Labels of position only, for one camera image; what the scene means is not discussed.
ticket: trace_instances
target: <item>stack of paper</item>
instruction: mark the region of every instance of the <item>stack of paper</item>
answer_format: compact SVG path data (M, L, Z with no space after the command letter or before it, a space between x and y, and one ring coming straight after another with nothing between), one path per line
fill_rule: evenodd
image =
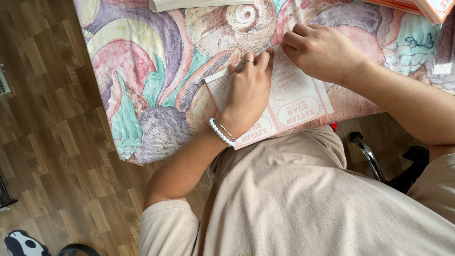
M279 45L274 50L267 107L253 127L236 140L236 150L334 112L322 82L296 67ZM229 71L215 73L205 82L218 111L222 111L231 84Z
M222 5L252 5L254 0L149 0L150 9L160 12L179 8L222 6Z
M428 21L442 24L452 10L455 0L365 0L367 2L402 10L415 15L425 15Z

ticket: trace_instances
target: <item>tablecloth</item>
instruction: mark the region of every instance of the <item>tablecloth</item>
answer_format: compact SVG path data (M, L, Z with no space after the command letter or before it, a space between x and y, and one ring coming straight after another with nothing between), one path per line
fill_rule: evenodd
M432 75L436 28L423 16L351 0L256 0L255 5L153 13L148 0L74 0L115 147L122 160L165 159L207 126L216 108L203 79L248 51L278 44L298 23L331 26L370 59L455 94L455 75ZM324 84L335 113L284 134L381 112Z

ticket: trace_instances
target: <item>beige t-shirt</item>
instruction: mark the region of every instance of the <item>beige t-shirt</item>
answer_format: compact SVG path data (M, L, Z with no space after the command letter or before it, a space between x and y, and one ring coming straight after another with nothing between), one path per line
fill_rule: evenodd
M202 223L185 201L150 206L139 255L455 255L455 154L408 195L345 168L327 126L227 149Z

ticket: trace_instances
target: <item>white beaded bracelet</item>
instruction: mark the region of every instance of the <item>white beaded bracelet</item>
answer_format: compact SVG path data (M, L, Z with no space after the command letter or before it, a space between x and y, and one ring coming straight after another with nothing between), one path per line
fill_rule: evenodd
M221 133L221 131L218 129L218 127L215 125L213 122L216 120L214 118L209 119L208 123L210 124L210 127L212 127L213 131L224 141L226 142L229 146L233 147L235 145L235 141L230 141L224 134Z

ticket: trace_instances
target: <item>silver ring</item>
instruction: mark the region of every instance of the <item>silver ring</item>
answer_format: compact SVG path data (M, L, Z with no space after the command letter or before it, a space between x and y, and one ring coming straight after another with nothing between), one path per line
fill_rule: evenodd
M251 63L253 63L253 65L254 65L254 62L253 62L252 60L246 60L246 61L243 61L243 62L242 62L242 66L245 65L245 62L251 62Z

